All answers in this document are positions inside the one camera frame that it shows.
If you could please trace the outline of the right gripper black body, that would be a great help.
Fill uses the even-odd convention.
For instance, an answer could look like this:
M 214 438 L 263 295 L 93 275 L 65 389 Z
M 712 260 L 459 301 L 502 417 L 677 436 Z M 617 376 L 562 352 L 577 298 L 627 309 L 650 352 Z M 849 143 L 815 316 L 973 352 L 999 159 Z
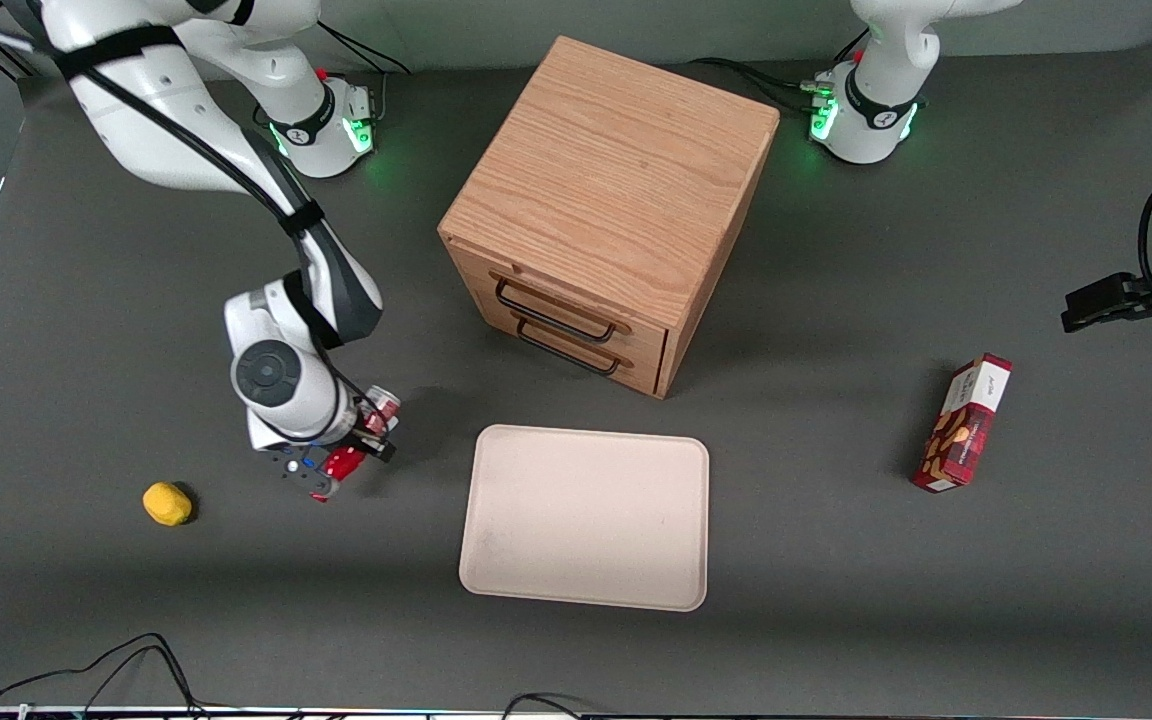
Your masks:
M 379 414 L 369 397 L 343 389 L 338 401 L 338 441 L 379 441 Z

